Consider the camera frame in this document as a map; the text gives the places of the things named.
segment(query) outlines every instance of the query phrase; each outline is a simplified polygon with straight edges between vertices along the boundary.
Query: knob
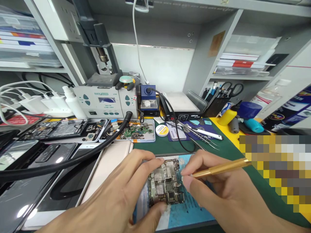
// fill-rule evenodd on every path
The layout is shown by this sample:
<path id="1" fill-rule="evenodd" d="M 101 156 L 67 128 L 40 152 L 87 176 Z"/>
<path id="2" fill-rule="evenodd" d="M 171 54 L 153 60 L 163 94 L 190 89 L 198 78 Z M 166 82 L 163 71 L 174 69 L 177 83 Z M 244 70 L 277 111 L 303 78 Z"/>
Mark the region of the knob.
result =
<path id="1" fill-rule="evenodd" d="M 186 117 L 186 116 L 180 116 L 180 117 L 179 117 L 179 120 L 180 120 L 180 121 L 185 121 L 185 120 L 187 120 L 187 117 Z"/>

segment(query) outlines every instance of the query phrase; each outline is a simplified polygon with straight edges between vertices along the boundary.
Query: plastic storage box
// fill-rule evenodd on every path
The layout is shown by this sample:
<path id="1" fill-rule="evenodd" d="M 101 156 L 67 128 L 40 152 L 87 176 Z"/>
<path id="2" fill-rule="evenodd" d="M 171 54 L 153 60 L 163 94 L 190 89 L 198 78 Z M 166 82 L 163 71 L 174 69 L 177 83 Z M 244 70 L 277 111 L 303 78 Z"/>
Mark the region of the plastic storage box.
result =
<path id="1" fill-rule="evenodd" d="M 265 55 L 276 41 L 276 38 L 232 35 L 224 53 Z"/>
<path id="2" fill-rule="evenodd" d="M 256 69 L 256 68 L 217 66 L 215 71 L 214 71 L 214 74 L 242 75 L 242 76 L 256 77 L 256 76 L 259 76 L 259 74 L 261 74 L 262 71 L 263 71 L 263 69 Z"/>
<path id="3" fill-rule="evenodd" d="M 54 52 L 14 50 L 0 48 L 0 61 L 26 62 L 34 66 L 61 67 L 62 64 Z"/>
<path id="4" fill-rule="evenodd" d="M 22 15 L 0 13 L 0 30 L 43 35 L 34 18 Z"/>

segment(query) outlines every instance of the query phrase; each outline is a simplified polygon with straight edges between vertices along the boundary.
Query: pen holder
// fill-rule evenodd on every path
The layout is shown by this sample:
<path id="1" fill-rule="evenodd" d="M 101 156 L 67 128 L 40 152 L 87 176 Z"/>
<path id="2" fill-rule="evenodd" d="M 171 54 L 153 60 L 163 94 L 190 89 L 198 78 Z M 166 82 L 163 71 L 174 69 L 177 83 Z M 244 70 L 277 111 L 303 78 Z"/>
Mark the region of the pen holder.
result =
<path id="1" fill-rule="evenodd" d="M 215 98 L 211 105 L 204 111 L 203 117 L 216 117 L 230 98 Z"/>

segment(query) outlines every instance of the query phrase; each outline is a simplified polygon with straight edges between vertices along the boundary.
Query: blue container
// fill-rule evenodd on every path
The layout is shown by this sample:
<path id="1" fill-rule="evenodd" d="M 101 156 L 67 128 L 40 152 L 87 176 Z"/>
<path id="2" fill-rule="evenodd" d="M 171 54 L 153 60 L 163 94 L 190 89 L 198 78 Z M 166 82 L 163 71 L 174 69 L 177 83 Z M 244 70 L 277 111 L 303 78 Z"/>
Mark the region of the blue container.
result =
<path id="1" fill-rule="evenodd" d="M 243 119 L 253 119 L 262 109 L 259 104 L 251 102 L 242 102 L 240 108 L 237 111 L 237 115 Z"/>
<path id="2" fill-rule="evenodd" d="M 247 128 L 255 133 L 262 133 L 263 131 L 265 131 L 262 125 L 254 119 L 244 120 L 244 124 L 247 126 Z"/>

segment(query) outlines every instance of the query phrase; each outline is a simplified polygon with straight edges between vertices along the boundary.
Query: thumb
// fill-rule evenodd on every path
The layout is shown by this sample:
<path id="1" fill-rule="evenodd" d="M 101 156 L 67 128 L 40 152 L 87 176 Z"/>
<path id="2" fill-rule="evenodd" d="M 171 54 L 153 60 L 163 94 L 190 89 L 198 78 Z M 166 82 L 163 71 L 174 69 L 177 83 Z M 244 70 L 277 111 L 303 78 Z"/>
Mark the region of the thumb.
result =
<path id="1" fill-rule="evenodd" d="M 154 233 L 159 224 L 161 215 L 166 209 L 167 204 L 165 202 L 155 204 L 151 207 L 146 216 L 135 225 L 134 232 Z"/>
<path id="2" fill-rule="evenodd" d="M 212 215 L 219 212 L 223 208 L 223 199 L 217 196 L 203 182 L 192 176 L 183 176 L 183 184 L 187 191 L 193 196 L 198 204 L 204 207 Z"/>

